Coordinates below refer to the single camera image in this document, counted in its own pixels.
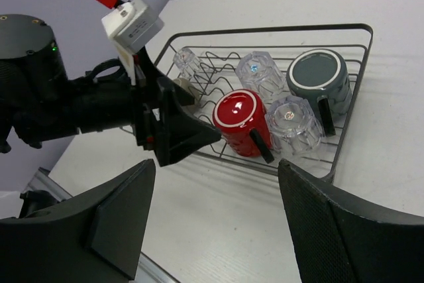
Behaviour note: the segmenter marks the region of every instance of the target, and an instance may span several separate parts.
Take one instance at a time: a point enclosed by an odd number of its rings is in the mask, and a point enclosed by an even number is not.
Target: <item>dish rack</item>
[[[175,34],[167,41],[155,65],[174,79],[180,76],[180,71],[172,62],[174,54],[179,49],[189,48],[201,59],[202,71],[191,79],[201,94],[199,109],[194,115],[212,124],[211,114],[217,101],[226,93],[241,88],[235,68],[240,59],[248,53],[269,52],[285,77],[290,63],[301,53],[314,48],[330,48],[337,51],[346,61],[353,92],[348,113],[335,122],[336,135],[326,137],[323,142],[325,151],[320,160],[305,156],[300,164],[296,163],[315,177],[333,183],[337,162],[364,77],[372,37],[372,28],[365,24],[186,32]],[[265,163],[262,158],[241,157],[227,146],[224,139],[203,147],[195,154],[277,175],[278,157],[271,164]]]

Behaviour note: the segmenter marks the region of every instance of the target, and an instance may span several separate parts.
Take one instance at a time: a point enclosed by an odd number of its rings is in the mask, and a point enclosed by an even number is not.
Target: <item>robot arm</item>
[[[11,150],[12,127],[41,148],[43,141],[131,125],[137,145],[153,150],[161,166],[218,141],[218,129],[182,109],[193,96],[148,57],[145,45],[163,26],[158,15],[141,0],[100,2],[116,7],[102,19],[121,61],[116,76],[97,78],[94,70],[69,80],[43,20],[0,15],[0,152]]]

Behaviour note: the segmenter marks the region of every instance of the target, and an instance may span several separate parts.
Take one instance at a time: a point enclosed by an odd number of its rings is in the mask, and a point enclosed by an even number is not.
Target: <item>mug handle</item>
[[[333,118],[331,117],[329,99],[327,97],[323,96],[318,98],[318,110],[321,116],[321,122],[323,123],[325,136],[336,135]]]
[[[264,158],[265,162],[267,164],[273,162],[274,161],[274,156],[272,155],[271,150],[266,145],[266,143],[265,143],[264,139],[262,138],[262,136],[260,136],[258,130],[257,129],[252,129],[249,132],[249,136],[251,137],[251,139],[253,140],[253,142],[259,148],[260,154]]]

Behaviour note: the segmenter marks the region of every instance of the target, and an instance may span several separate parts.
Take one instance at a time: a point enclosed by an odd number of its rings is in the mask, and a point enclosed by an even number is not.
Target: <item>clear glass cup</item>
[[[182,48],[173,59],[181,72],[181,77],[191,80],[196,74],[204,74],[207,66],[189,48]]]
[[[268,52],[254,51],[242,58],[236,75],[243,88],[255,91],[265,104],[283,96],[286,79]]]
[[[286,158],[316,155],[321,148],[324,131],[306,99],[288,96],[277,100],[265,118],[273,149]]]

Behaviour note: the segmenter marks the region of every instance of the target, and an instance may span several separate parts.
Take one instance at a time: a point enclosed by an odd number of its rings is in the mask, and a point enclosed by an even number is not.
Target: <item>white table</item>
[[[363,22],[374,45],[335,185],[424,215],[424,0],[178,0],[177,32]],[[152,157],[120,130],[74,139],[51,178],[76,195]],[[142,251],[182,282],[300,282],[276,178],[190,156],[158,168]]]

